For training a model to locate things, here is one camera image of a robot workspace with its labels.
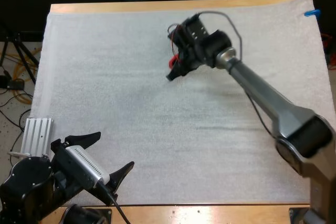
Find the white towel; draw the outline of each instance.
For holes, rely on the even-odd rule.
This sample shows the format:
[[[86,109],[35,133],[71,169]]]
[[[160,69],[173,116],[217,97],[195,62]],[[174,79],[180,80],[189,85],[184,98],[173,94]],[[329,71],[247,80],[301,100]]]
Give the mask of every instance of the white towel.
[[[312,9],[312,0],[294,0],[217,10],[239,30],[247,66],[335,126],[317,21],[304,16]],[[202,66],[167,81],[167,27],[196,11],[50,13],[31,115],[54,119],[53,139],[101,131],[88,152],[111,172],[135,161],[120,204],[308,201],[309,180],[279,156],[225,70]],[[202,21],[239,50],[223,17]],[[72,202],[102,204],[88,193]]]

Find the tripod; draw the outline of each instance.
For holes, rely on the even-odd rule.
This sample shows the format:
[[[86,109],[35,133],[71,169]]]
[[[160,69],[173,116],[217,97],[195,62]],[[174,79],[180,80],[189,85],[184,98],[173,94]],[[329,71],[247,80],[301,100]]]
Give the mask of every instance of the tripod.
[[[30,78],[32,79],[33,83],[36,83],[36,79],[32,73],[32,71],[30,70],[28,63],[22,53],[22,51],[29,57],[30,60],[32,60],[32,62],[38,67],[38,60],[32,55],[32,53],[28,50],[28,48],[22,43],[21,41],[21,37],[20,37],[20,33],[15,33],[13,32],[1,19],[0,19],[0,27],[2,27],[6,33],[6,40],[5,40],[5,45],[4,48],[2,50],[2,54],[1,54],[1,58],[0,58],[0,66],[2,66],[3,61],[5,59],[5,54],[6,54],[6,50],[7,50],[7,46],[9,42],[12,42],[16,51],[18,52],[21,61],[23,63],[23,65],[25,66]]]

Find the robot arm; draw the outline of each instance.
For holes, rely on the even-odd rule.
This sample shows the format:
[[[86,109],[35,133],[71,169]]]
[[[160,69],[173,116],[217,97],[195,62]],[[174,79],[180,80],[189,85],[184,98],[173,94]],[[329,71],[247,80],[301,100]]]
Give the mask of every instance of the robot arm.
[[[116,191],[134,162],[109,174],[85,150],[99,138],[100,132],[68,136],[63,143],[58,139],[51,143],[52,161],[47,156],[27,157],[15,164],[0,186],[0,223],[37,224],[82,190],[107,206],[116,204]],[[78,206],[71,208],[71,221],[62,223],[105,223],[100,215],[90,214],[89,218],[84,211]]]
[[[276,149],[302,177],[311,179],[310,209],[295,222],[336,223],[336,153],[334,130],[311,109],[296,106],[236,58],[228,36],[208,34],[199,14],[178,25],[169,38],[178,57],[167,76],[173,80],[200,65],[226,69],[272,120]]]

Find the blue clip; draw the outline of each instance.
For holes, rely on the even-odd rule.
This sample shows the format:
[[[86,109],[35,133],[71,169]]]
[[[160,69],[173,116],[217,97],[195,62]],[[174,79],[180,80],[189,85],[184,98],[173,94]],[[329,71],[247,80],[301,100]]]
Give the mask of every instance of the blue clip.
[[[321,16],[321,10],[316,9],[316,10],[310,10],[308,12],[305,12],[306,17],[312,16],[312,15],[315,15],[316,19],[319,19]]]

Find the wooden table edge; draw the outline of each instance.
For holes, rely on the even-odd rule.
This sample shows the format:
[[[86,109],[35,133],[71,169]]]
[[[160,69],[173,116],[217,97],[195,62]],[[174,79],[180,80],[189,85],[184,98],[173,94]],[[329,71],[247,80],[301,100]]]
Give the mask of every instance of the wooden table edge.
[[[122,206],[132,224],[290,224],[289,208],[309,205],[190,205],[190,206]],[[115,207],[112,224],[124,224]],[[40,224],[59,223],[66,208],[60,207]]]
[[[52,4],[51,13],[111,13],[144,12],[154,10],[182,10],[216,7],[239,7],[278,4],[291,0],[190,0],[159,2],[111,2]]]

